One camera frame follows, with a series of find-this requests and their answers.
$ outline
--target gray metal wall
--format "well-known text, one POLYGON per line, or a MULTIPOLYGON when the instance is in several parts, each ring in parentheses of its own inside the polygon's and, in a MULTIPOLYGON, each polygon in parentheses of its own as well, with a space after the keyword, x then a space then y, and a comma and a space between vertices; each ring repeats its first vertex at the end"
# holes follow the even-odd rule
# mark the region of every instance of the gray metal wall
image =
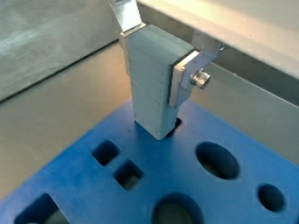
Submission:
MULTIPOLYGON (((193 28, 190 26, 142 4, 139 4, 139 10, 145 23, 157 25, 178 38, 189 43, 193 42, 193 28)), ((226 49, 214 62, 265 90, 299 105, 299 80, 294 77, 231 47, 226 49)))
POLYGON ((115 39, 109 0, 2 1, 0 101, 115 39))

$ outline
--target circular hole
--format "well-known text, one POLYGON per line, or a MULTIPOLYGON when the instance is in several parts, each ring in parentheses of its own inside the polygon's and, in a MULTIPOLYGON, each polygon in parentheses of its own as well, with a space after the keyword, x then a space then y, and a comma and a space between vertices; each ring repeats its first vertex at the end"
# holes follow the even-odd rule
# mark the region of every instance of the circular hole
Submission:
POLYGON ((272 212, 280 212, 286 205, 285 195, 273 185, 264 185, 258 190, 258 198, 264 207, 272 212))
POLYGON ((239 175, 239 162, 221 145, 202 143, 197 148, 197 157, 203 168, 221 179, 234 179, 239 175))
POLYGON ((154 210, 154 224, 203 224, 202 210, 185 194, 165 197, 154 210))

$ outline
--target rectangular cutout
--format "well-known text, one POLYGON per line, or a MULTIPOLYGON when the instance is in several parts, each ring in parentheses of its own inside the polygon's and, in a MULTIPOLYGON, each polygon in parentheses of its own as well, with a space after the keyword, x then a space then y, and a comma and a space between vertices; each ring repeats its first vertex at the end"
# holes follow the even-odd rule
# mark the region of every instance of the rectangular cutout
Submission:
POLYGON ((70 224, 49 193, 25 209, 14 224, 70 224))
POLYGON ((138 165, 129 160, 114 175, 117 182, 125 187, 126 190, 131 190, 138 181, 143 177, 145 173, 138 165))
POLYGON ((94 158, 103 166, 109 165, 118 154, 119 148, 109 140, 93 151, 94 158))
POLYGON ((179 117, 177 117, 177 121, 175 121, 174 129, 173 129, 173 131, 167 134, 166 137, 171 137, 171 136, 173 136, 175 130, 179 128, 179 126, 181 126, 182 124, 183 124, 183 120, 182 120, 179 117))

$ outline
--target blue foam tray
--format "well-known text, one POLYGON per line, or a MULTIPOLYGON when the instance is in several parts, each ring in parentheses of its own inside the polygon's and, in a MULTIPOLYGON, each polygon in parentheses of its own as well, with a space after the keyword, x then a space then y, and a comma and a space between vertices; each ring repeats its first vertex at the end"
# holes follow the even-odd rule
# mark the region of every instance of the blue foam tray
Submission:
POLYGON ((59 207, 74 224, 150 224, 174 202, 195 223, 297 224, 298 167, 193 102, 179 117, 158 141, 130 101, 6 197, 0 223, 43 223, 59 207))

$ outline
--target gray background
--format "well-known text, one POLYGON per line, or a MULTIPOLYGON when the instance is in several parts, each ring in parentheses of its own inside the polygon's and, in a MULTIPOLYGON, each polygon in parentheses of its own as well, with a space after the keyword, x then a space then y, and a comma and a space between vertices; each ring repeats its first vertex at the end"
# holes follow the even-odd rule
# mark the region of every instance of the gray background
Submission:
POLYGON ((106 0, 5 0, 0 101, 118 38, 106 0))

